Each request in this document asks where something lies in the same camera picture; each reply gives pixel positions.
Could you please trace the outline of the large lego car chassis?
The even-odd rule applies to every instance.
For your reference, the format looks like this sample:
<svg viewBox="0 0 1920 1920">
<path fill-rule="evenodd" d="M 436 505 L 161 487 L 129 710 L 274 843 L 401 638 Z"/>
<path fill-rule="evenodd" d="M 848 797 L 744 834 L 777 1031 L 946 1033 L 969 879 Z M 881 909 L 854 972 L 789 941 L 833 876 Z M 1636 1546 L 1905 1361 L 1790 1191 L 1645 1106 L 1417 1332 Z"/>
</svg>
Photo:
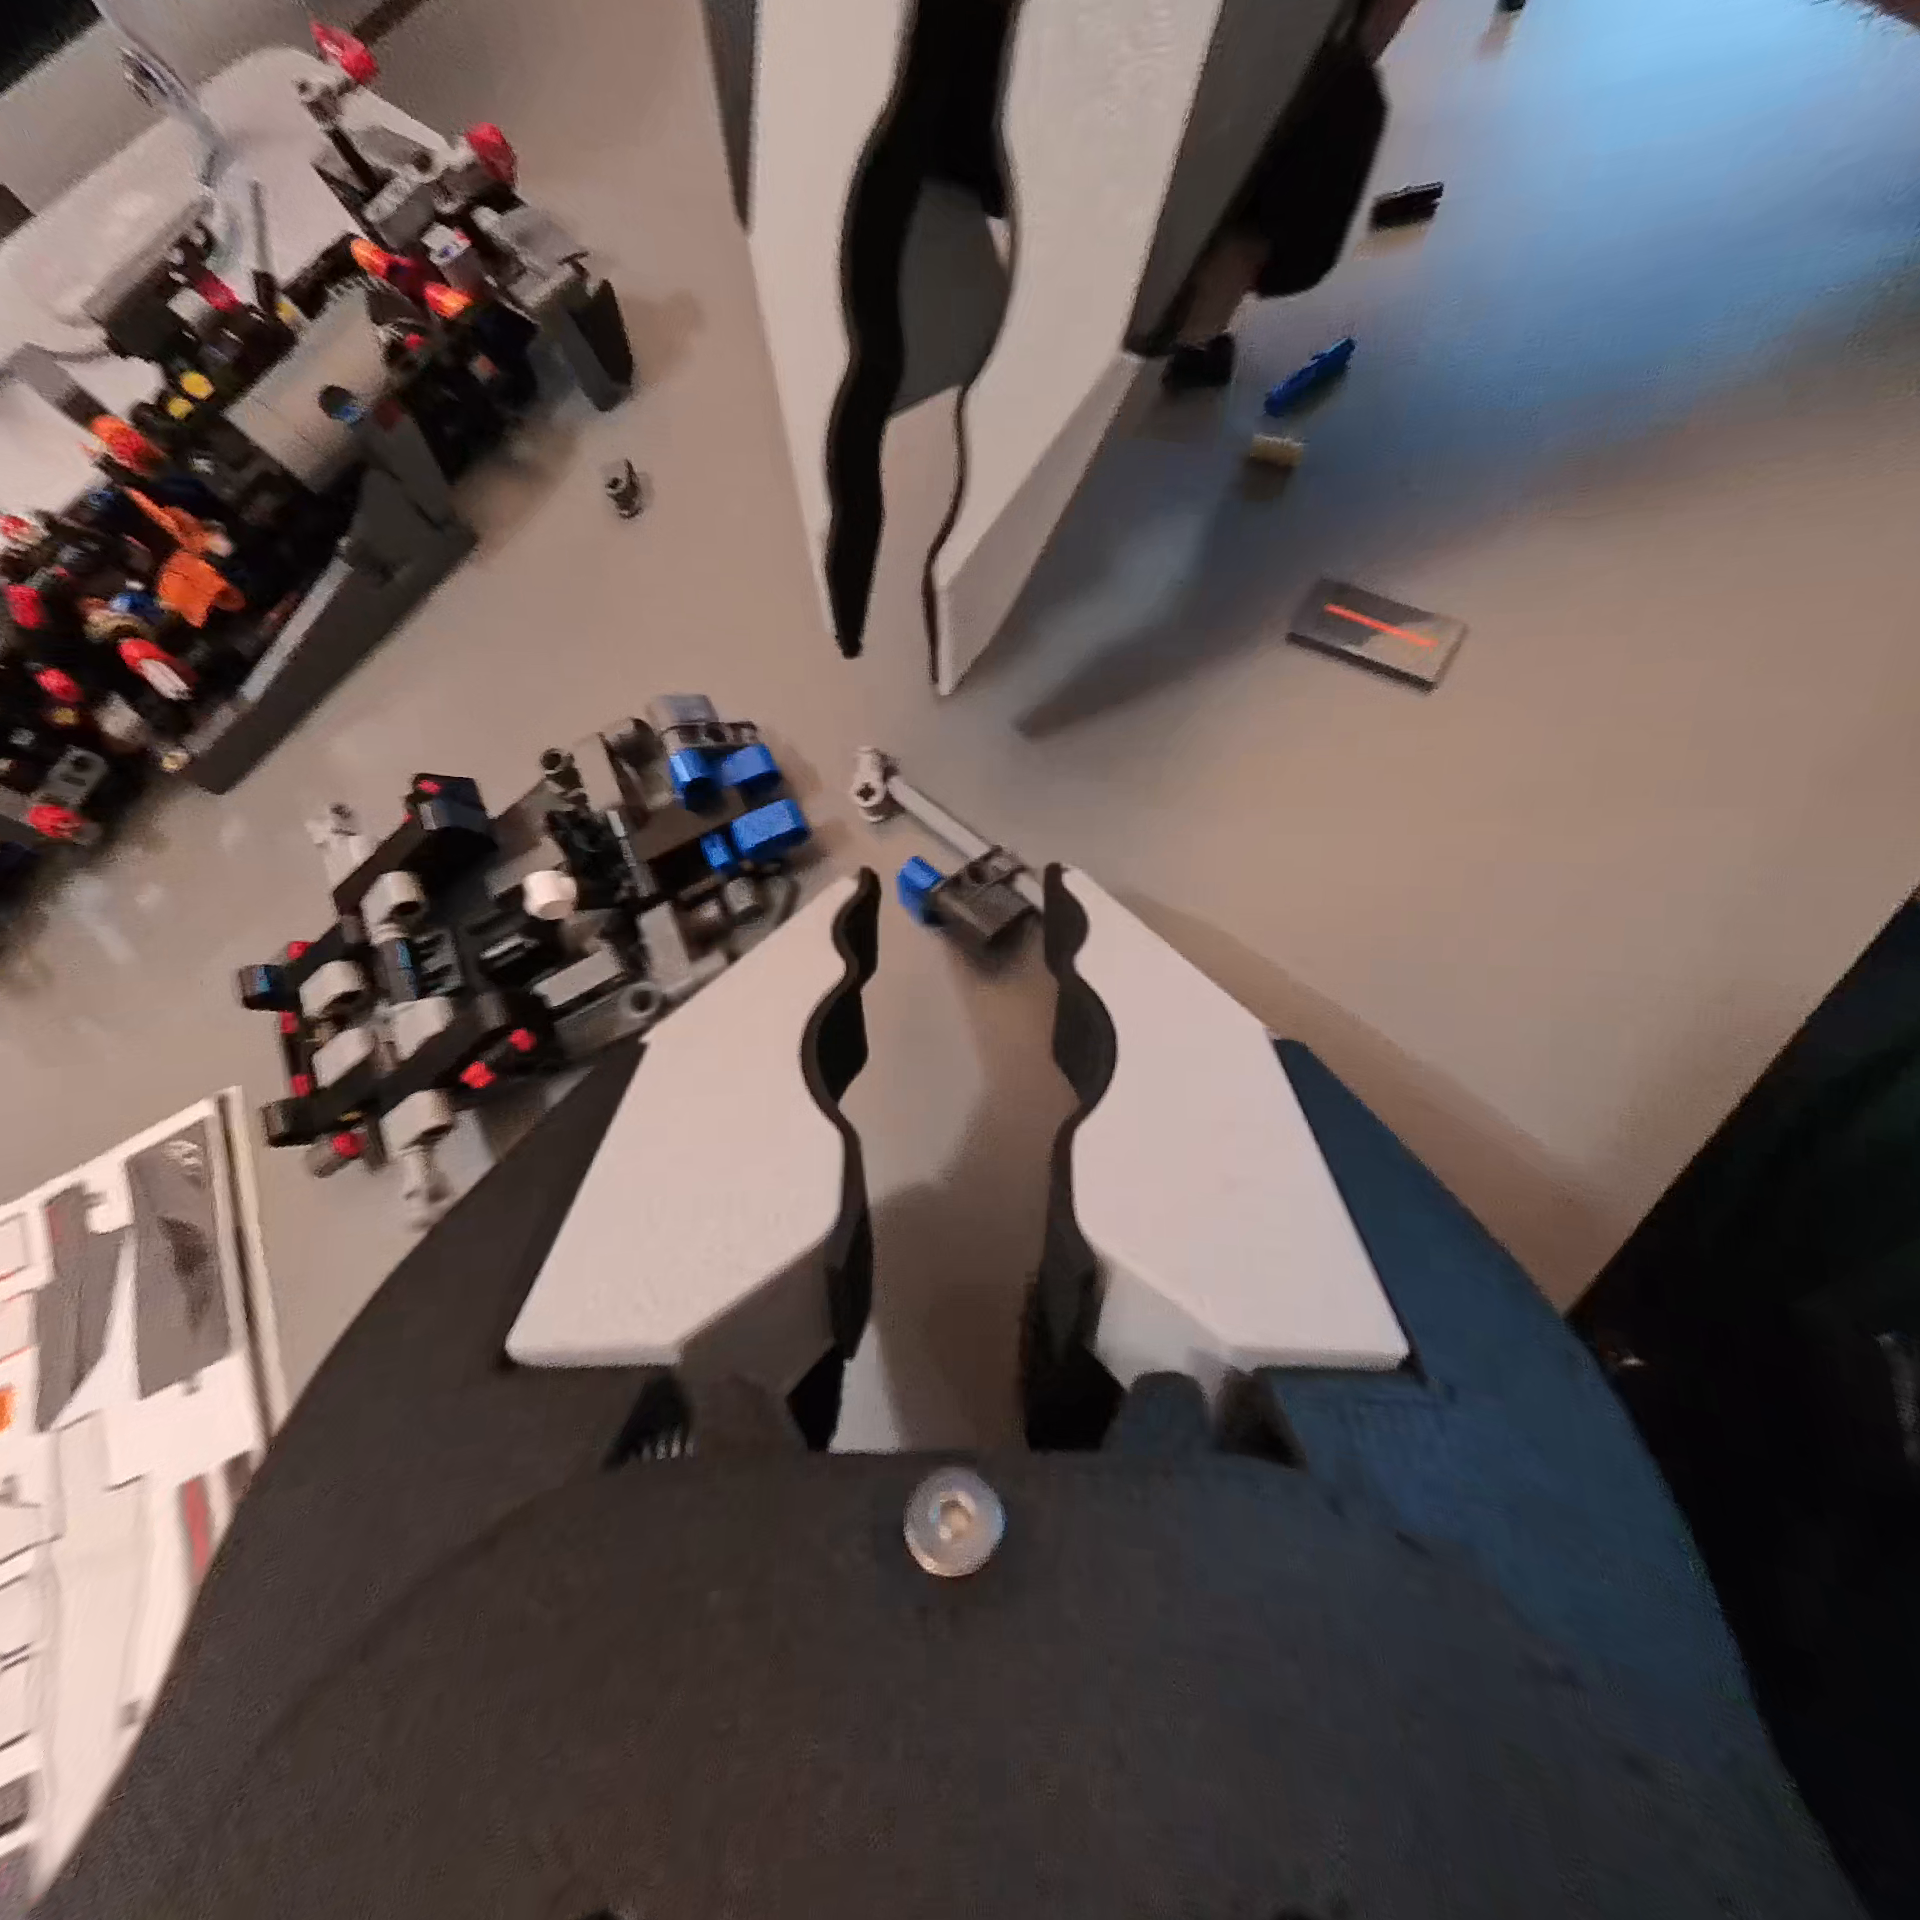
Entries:
<svg viewBox="0 0 1920 1920">
<path fill-rule="evenodd" d="M 354 226 L 279 278 L 249 186 L 250 295 L 214 273 L 230 149 L 201 86 L 114 11 L 134 92 L 199 142 L 202 210 L 86 314 L 158 393 L 97 413 L 94 475 L 5 515 L 5 922 L 114 837 L 148 786 L 220 797 L 276 754 L 442 579 L 456 499 L 558 380 L 597 412 L 634 381 L 617 292 L 521 190 L 495 124 L 441 134 L 377 98 L 377 58 L 327 15 L 304 92 Z"/>
</svg>

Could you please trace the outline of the blue lego pin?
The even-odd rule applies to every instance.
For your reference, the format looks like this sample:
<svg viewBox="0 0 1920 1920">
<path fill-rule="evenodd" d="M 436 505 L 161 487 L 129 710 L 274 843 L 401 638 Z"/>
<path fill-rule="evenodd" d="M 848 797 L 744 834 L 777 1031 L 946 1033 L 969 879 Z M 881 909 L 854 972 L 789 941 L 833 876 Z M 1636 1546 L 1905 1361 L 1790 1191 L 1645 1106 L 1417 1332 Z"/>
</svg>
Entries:
<svg viewBox="0 0 1920 1920">
<path fill-rule="evenodd" d="M 1358 341 L 1344 337 L 1329 347 L 1316 351 L 1296 370 L 1286 372 L 1281 381 L 1266 390 L 1262 399 L 1264 419 L 1294 419 L 1305 407 L 1327 396 L 1342 381 L 1352 364 Z"/>
</svg>

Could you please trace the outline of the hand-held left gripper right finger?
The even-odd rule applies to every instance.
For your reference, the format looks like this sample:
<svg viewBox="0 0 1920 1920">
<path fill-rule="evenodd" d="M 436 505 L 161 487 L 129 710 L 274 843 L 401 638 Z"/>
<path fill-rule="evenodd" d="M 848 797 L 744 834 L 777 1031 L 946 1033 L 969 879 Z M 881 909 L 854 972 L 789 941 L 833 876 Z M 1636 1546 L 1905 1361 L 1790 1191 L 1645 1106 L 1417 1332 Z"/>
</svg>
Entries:
<svg viewBox="0 0 1920 1920">
<path fill-rule="evenodd" d="M 1042 878 L 1071 1093 L 1023 1303 L 1023 1441 L 1093 1449 L 1149 1377 L 1218 1409 L 1264 1371 L 1413 1361 L 1269 1027 L 1087 873 Z"/>
</svg>

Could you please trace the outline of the light grey axle blue connector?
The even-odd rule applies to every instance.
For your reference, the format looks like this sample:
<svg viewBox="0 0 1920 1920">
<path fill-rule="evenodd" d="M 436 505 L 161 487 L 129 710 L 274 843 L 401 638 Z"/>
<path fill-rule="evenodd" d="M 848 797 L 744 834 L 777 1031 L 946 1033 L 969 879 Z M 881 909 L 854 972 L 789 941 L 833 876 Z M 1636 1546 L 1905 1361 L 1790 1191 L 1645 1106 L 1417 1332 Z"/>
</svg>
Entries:
<svg viewBox="0 0 1920 1920">
<path fill-rule="evenodd" d="M 934 927 L 973 954 L 989 954 L 1040 919 L 1042 882 L 1018 852 L 975 831 L 894 766 L 886 769 L 881 791 L 895 813 L 934 837 L 951 854 L 949 866 L 912 854 L 895 871 L 895 898 L 913 924 Z"/>
</svg>

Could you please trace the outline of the lego sticker sheet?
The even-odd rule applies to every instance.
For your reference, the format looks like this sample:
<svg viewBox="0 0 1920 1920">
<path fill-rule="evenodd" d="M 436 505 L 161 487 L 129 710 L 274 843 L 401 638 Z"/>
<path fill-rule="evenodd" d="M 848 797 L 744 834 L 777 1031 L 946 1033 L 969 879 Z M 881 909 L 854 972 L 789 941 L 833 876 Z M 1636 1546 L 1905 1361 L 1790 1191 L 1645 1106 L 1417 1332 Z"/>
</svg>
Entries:
<svg viewBox="0 0 1920 1920">
<path fill-rule="evenodd" d="M 151 1714 L 290 1397 L 237 1089 L 2 1204 L 2 1884 Z"/>
</svg>

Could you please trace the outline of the dark grey orange-striped tile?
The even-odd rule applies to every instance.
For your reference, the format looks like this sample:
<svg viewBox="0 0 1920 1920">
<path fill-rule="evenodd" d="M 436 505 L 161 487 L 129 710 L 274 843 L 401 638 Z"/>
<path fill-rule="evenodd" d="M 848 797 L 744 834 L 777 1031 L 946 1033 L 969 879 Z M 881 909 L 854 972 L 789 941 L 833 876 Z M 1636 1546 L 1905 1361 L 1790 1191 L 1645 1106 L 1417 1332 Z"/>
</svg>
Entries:
<svg viewBox="0 0 1920 1920">
<path fill-rule="evenodd" d="M 1421 692 L 1441 684 L 1466 634 L 1455 615 L 1338 579 L 1316 580 L 1286 620 L 1286 642 Z"/>
</svg>

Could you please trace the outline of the person's green shirt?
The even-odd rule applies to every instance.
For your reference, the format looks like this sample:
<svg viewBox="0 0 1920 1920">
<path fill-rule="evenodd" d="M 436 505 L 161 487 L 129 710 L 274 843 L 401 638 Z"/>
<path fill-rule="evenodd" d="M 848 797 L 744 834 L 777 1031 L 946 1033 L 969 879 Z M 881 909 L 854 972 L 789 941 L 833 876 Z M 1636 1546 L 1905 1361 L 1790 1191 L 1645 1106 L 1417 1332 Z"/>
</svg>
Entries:
<svg viewBox="0 0 1920 1920">
<path fill-rule="evenodd" d="M 1577 1298 L 1871 1915 L 1918 1915 L 1918 900 Z"/>
</svg>

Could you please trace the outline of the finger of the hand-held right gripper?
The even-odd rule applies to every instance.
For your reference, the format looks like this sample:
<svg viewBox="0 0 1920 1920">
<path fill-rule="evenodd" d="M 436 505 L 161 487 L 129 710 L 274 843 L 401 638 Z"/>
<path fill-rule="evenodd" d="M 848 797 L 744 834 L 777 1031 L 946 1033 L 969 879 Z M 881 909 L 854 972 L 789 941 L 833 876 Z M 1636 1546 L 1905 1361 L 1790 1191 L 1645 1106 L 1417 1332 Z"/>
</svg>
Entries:
<svg viewBox="0 0 1920 1920">
<path fill-rule="evenodd" d="M 953 694 L 991 646 L 1192 273 L 1350 5 L 1018 5 L 997 157 L 1010 285 L 958 390 L 956 493 L 928 550 L 928 675 Z"/>
<path fill-rule="evenodd" d="M 880 454 L 904 377 L 908 234 L 953 58 L 953 5 L 758 5 L 748 235 L 826 634 L 866 646 Z"/>
</svg>

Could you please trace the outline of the white book stand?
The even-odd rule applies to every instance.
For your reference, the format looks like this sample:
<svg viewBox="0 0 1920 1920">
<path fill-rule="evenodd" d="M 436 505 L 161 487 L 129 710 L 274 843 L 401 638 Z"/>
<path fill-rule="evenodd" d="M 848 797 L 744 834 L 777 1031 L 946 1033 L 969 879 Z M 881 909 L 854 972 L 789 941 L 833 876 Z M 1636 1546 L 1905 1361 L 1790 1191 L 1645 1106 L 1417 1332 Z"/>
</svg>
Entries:
<svg viewBox="0 0 1920 1920">
<path fill-rule="evenodd" d="M 250 295 L 255 259 L 249 186 L 263 191 L 281 282 L 354 226 L 314 167 L 337 153 L 304 107 L 305 89 L 337 79 L 317 55 L 274 45 L 230 62 L 201 89 L 230 149 L 213 209 L 223 243 L 214 273 L 242 295 Z M 5 243 L 5 515 L 52 513 L 85 491 L 97 451 L 89 420 L 158 393 L 159 372 L 144 362 L 106 355 L 77 365 L 74 355 L 105 342 L 86 307 L 129 287 L 202 210 L 199 164 L 189 130 L 151 126 Z"/>
</svg>

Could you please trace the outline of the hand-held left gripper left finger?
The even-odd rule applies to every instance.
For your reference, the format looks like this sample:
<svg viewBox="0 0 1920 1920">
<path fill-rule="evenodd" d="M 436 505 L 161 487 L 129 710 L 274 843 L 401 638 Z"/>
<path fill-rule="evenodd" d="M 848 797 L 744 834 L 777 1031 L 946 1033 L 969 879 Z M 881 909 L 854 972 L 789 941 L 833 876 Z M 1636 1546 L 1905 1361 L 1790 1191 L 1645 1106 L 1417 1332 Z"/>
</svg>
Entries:
<svg viewBox="0 0 1920 1920">
<path fill-rule="evenodd" d="M 869 1061 L 880 879 L 826 882 L 640 1043 L 505 1354 L 744 1382 L 810 1449 L 872 1309 L 872 1219 L 842 1111 Z"/>
</svg>

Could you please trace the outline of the small lego gearbox assembly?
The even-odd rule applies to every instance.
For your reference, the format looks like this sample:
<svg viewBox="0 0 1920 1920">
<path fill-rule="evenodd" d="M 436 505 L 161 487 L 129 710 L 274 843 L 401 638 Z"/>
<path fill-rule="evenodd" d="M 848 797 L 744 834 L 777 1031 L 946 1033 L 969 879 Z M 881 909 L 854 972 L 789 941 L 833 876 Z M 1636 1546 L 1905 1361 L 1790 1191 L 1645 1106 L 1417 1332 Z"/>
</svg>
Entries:
<svg viewBox="0 0 1920 1920">
<path fill-rule="evenodd" d="M 258 1126 L 317 1177 L 392 1169 L 423 1228 L 472 1113 L 647 1035 L 786 919 L 810 826 L 753 721 L 674 692 L 543 750 L 514 805 L 424 773 L 378 842 L 348 806 L 309 837 L 330 924 L 234 979 L 285 1071 Z"/>
</svg>

